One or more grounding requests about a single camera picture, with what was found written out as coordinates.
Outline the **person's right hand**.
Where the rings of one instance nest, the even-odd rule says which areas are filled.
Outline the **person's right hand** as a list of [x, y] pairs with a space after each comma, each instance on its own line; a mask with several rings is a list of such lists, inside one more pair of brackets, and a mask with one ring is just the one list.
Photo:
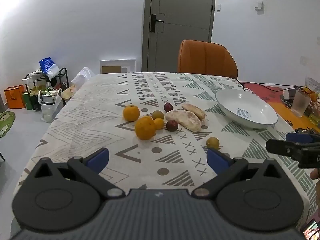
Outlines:
[[313, 171], [310, 172], [310, 179], [312, 180], [316, 180], [320, 178], [320, 174], [319, 174], [319, 169], [314, 169]]

